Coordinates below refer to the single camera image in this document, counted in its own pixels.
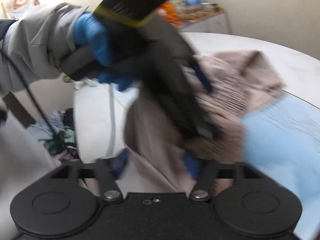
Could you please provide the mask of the blue gloved left hand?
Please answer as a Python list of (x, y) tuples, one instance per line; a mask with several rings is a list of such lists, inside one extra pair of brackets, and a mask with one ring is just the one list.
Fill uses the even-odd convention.
[[(104, 67), (112, 66), (113, 53), (108, 39), (108, 31), (90, 12), (79, 16), (73, 29), (74, 43), (77, 47), (89, 46), (94, 58)], [(97, 77), (99, 83), (114, 83), (123, 92), (138, 82), (136, 76), (102, 73)]]

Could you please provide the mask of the grey sleeve forearm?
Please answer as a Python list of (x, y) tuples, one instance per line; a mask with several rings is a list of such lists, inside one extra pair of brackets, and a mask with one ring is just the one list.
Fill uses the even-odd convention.
[(9, 27), (1, 48), (27, 84), (73, 74), (94, 60), (88, 46), (77, 48), (74, 43), (76, 20), (86, 10), (68, 3), (39, 5)]

